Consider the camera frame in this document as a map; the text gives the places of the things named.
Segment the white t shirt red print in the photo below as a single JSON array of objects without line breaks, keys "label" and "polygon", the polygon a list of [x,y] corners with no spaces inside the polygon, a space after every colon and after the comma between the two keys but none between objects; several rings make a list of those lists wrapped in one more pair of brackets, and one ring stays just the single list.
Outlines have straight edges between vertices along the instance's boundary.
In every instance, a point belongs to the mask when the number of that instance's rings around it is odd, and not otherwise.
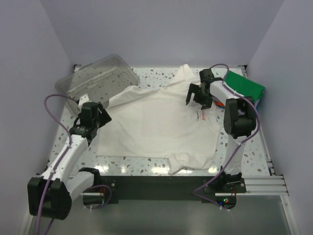
[{"label": "white t shirt red print", "polygon": [[98,156],[167,159],[169,173],[212,165],[220,126],[216,106],[186,104],[190,84],[200,80],[188,65],[165,87],[130,86],[109,100],[111,121],[99,131]]}]

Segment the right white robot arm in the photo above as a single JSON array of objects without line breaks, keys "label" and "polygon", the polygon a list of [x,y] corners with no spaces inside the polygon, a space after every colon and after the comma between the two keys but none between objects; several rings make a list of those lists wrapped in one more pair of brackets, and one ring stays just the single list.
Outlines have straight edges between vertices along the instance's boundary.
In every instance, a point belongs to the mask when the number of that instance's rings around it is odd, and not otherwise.
[{"label": "right white robot arm", "polygon": [[231,90],[224,79],[215,77],[211,69],[201,70],[200,84],[190,84],[186,97],[189,104],[193,100],[203,108],[211,108],[213,98],[224,105],[223,127],[228,134],[226,156],[220,172],[202,188],[208,187],[214,192],[230,192],[242,182],[242,158],[245,144],[257,126],[257,111],[254,99]]}]

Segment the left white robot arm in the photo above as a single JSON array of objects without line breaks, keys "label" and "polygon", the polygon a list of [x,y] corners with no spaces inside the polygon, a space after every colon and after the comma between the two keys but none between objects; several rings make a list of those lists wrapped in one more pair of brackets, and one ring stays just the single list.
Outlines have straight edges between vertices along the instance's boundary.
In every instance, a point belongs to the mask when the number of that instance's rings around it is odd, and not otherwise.
[{"label": "left white robot arm", "polygon": [[98,130],[110,121],[111,117],[101,103],[82,105],[61,153],[44,173],[31,178],[27,184],[31,215],[64,220],[72,202],[81,193],[85,190],[96,192],[101,188],[98,169],[83,167],[73,178],[70,175]]}]

